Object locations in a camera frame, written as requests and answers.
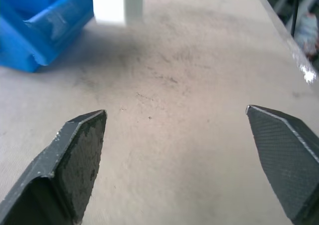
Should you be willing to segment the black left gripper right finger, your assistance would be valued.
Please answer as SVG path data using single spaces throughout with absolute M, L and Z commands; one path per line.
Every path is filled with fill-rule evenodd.
M 287 218 L 319 223 L 319 138 L 299 118 L 249 105 L 246 109 L 262 169 Z

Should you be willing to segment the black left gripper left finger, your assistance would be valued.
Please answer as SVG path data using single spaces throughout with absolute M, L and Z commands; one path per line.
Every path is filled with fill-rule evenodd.
M 106 110 L 67 121 L 0 204 L 2 225 L 80 225 L 99 171 Z

